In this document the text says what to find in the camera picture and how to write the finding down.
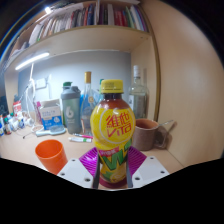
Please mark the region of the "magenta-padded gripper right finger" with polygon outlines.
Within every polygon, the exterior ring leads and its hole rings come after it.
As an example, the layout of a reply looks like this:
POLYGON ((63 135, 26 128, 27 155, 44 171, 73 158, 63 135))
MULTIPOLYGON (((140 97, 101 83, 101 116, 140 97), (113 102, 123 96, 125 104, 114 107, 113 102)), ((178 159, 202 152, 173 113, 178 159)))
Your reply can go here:
POLYGON ((155 156, 147 157, 134 147, 128 150, 126 172, 129 188, 140 188, 169 175, 155 156))

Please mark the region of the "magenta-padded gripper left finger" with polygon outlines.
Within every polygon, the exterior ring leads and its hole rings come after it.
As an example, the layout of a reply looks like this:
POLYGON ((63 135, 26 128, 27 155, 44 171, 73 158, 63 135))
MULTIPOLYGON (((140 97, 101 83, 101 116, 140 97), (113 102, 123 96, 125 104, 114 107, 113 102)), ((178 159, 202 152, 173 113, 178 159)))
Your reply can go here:
POLYGON ((72 158, 58 176, 84 188, 97 189, 100 177, 100 159, 96 148, 80 158, 72 158))

